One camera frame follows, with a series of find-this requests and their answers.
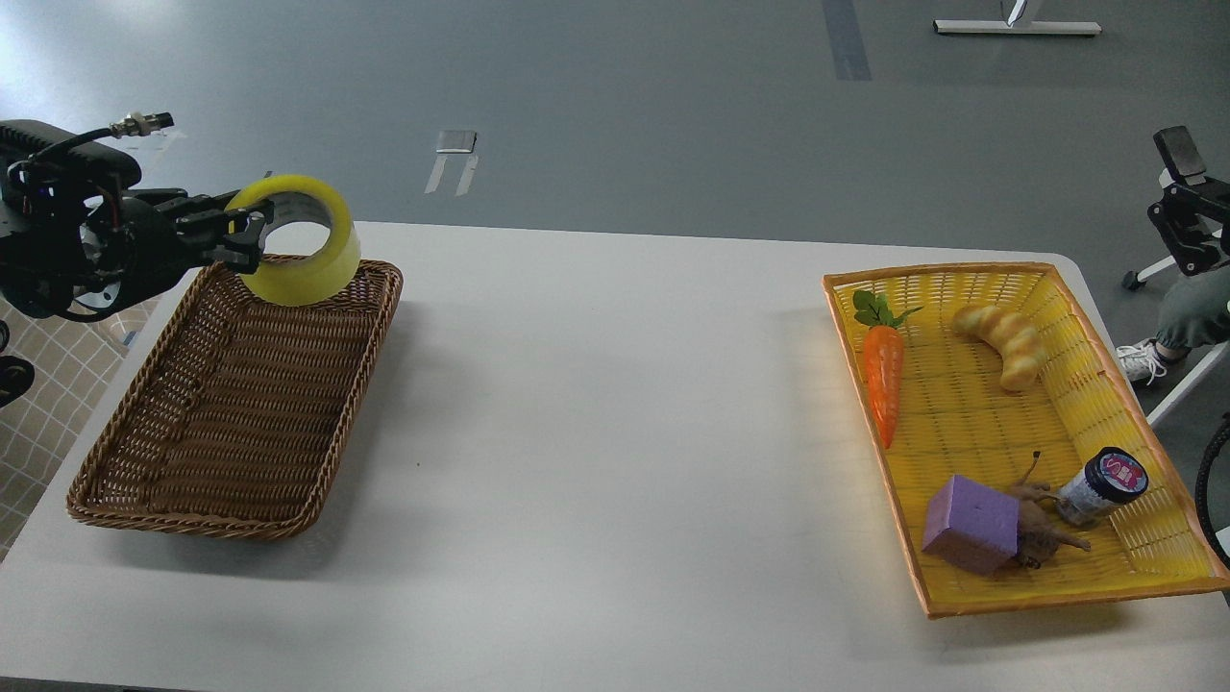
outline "wicker basket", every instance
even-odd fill
[[[825,275],[824,288],[927,617],[1230,589],[1230,572],[1204,542],[1186,487],[1055,267],[892,267]],[[902,327],[900,423],[889,450],[867,406],[860,365],[867,327],[854,318],[857,289],[887,294],[894,311],[924,306]],[[1021,395],[1000,390],[999,355],[950,327],[952,315],[970,302],[995,302],[1032,320],[1048,354],[1041,386]],[[927,501],[952,474],[1006,489],[1041,450],[1031,479],[1061,486],[1105,446],[1139,460],[1150,486],[1095,530],[1071,531],[1093,545],[1091,553],[1061,547],[1038,570],[1010,567],[985,578],[921,552]]]
[[[202,270],[86,456],[69,514],[266,541],[311,526],[401,281],[392,264],[364,259],[333,297],[284,307],[221,264]]]

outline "gray floor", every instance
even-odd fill
[[[167,109],[171,136],[124,143],[148,184],[303,172],[367,220],[1060,252],[1117,340],[1151,333],[1175,272],[1119,288],[1165,252],[1151,135],[1188,125],[1230,177],[1230,4],[1043,9],[1096,38],[934,33],[994,0],[850,6],[9,0],[0,118]],[[461,159],[424,193],[440,129],[478,132],[466,194]],[[1188,483],[1228,386],[1157,427]],[[1228,525],[1230,471],[1214,486]]]

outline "white table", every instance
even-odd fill
[[[251,545],[65,515],[144,333],[0,565],[0,675],[264,692],[1230,681],[1216,594],[936,622],[915,601],[820,277],[1049,261],[1105,337],[1070,261],[360,231],[406,289],[319,524]]]

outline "toy bread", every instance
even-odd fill
[[[1027,390],[1047,363],[1038,329],[1021,312],[999,305],[967,305],[953,315],[952,328],[977,336],[999,352],[1004,359],[1000,387],[1009,392]]]

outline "packing tape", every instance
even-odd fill
[[[278,305],[319,302],[346,288],[359,268],[359,236],[346,199],[328,184],[304,175],[277,175],[248,184],[228,209],[273,202],[273,218],[264,231],[294,221],[315,221],[328,227],[328,238],[316,252],[290,262],[262,263],[256,273],[240,278],[248,289]]]

